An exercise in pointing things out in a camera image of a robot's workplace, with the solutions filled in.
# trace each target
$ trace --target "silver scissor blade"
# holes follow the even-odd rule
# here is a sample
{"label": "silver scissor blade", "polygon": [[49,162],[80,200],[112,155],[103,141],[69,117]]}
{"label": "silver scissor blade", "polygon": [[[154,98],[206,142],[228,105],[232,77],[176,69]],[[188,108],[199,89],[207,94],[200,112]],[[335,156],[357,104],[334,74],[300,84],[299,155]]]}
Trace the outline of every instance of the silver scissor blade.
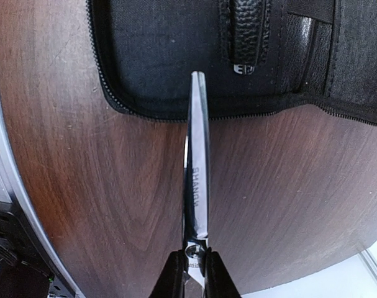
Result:
{"label": "silver scissor blade", "polygon": [[183,245],[187,273],[204,287],[209,200],[209,120],[203,73],[191,75],[188,132],[184,159]]}
{"label": "silver scissor blade", "polygon": [[191,75],[186,138],[185,228],[187,240],[207,240],[209,197],[209,120],[203,73]]}

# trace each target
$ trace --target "wooden table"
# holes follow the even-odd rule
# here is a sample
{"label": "wooden table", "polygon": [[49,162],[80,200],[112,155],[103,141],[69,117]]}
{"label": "wooden table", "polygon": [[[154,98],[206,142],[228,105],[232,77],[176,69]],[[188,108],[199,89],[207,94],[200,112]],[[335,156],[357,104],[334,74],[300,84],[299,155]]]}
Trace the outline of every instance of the wooden table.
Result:
{"label": "wooden table", "polygon": [[[0,1],[0,92],[27,191],[79,287],[147,297],[181,246],[185,125],[106,104],[84,0]],[[377,239],[376,127],[312,106],[212,122],[211,174],[210,244],[242,294]]]}

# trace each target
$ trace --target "black zipper case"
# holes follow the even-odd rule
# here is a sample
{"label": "black zipper case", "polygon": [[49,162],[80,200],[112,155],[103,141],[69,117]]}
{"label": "black zipper case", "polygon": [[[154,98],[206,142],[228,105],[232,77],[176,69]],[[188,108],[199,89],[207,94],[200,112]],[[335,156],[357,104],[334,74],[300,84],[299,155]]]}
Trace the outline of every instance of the black zipper case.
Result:
{"label": "black zipper case", "polygon": [[87,0],[104,95],[182,121],[192,71],[212,119],[302,104],[377,125],[377,0]]}

